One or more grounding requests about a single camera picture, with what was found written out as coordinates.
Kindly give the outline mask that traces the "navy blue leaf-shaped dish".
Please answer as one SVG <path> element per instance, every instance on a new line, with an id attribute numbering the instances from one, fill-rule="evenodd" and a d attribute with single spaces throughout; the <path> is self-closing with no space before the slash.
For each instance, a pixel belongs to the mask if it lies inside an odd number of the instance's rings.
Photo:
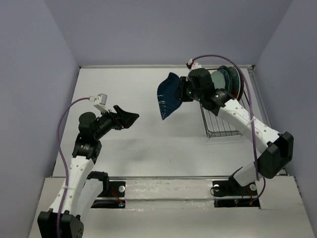
<path id="1" fill-rule="evenodd" d="M 179 76 L 170 72 L 167 79 L 158 86 L 157 99 L 162 120 L 169 117 L 182 104 L 180 99 L 175 96 L 179 88 L 179 83 Z"/>

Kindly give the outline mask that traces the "light green round plate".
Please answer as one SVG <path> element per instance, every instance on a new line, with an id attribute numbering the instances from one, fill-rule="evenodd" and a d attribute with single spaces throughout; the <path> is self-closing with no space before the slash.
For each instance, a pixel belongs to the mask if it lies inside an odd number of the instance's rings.
<path id="1" fill-rule="evenodd" d="M 225 77 L 220 71 L 212 72 L 211 79 L 213 81 L 215 89 L 225 89 L 225 86 L 226 86 Z"/>

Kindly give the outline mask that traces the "teal scalloped edge plate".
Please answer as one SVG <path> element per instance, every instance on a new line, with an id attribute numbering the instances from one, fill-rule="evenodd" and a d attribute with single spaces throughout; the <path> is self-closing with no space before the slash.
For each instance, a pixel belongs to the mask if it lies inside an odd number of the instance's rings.
<path id="1" fill-rule="evenodd" d="M 218 71 L 220 71 L 223 74 L 224 78 L 225 78 L 225 90 L 228 93 L 231 93 L 233 82 L 232 82 L 232 77 L 231 77 L 231 74 L 230 74 L 229 70 L 226 69 L 226 68 L 221 68 Z"/>

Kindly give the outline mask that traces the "red and teal floral plate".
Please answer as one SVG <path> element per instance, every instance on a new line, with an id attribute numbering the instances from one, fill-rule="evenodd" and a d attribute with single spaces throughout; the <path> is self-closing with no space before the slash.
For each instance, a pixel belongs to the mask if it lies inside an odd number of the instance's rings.
<path id="1" fill-rule="evenodd" d="M 237 99 L 240 100 L 240 75 L 237 69 L 233 66 L 230 66 L 228 68 L 230 74 L 231 74 L 231 80 L 232 80 L 232 89 L 231 94 Z"/>

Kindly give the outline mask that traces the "dark teal speckled plate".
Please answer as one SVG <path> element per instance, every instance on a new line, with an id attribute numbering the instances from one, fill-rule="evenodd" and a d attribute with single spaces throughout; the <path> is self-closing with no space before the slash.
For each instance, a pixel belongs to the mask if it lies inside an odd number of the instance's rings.
<path id="1" fill-rule="evenodd" d="M 239 67 L 236 67 L 236 69 L 237 69 L 237 71 L 239 73 L 239 77 L 240 77 L 240 89 L 239 89 L 239 94 L 237 97 L 237 100 L 240 101 L 242 96 L 243 96 L 243 93 L 244 93 L 245 80 L 244 80 L 244 74 L 241 71 L 241 69 Z"/>

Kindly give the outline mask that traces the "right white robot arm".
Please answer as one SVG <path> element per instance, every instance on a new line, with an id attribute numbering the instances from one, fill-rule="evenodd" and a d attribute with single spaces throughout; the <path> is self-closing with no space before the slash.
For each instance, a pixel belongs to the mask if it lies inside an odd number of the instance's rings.
<path id="1" fill-rule="evenodd" d="M 213 74 L 207 69 L 196 68 L 185 77 L 169 73 L 165 84 L 173 111 L 184 102 L 198 101 L 204 109 L 233 126 L 252 143 L 255 150 L 253 162 L 238 168 L 219 190 L 240 194 L 258 179 L 274 178 L 292 160 L 293 135 L 280 133 L 258 120 L 226 87 L 215 87 Z"/>

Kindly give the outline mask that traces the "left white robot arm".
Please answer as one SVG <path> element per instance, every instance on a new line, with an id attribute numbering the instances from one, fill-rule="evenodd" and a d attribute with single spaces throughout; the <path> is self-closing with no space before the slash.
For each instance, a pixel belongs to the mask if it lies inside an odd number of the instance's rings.
<path id="1" fill-rule="evenodd" d="M 113 108 L 111 112 L 99 107 L 100 117 L 92 112 L 79 117 L 79 134 L 65 180 L 49 209 L 38 215 L 41 237 L 81 238 L 84 214 L 98 195 L 109 192 L 108 174 L 93 170 L 102 148 L 100 139 L 112 129 L 128 129 L 139 118 L 139 114 L 126 112 L 118 105 Z"/>

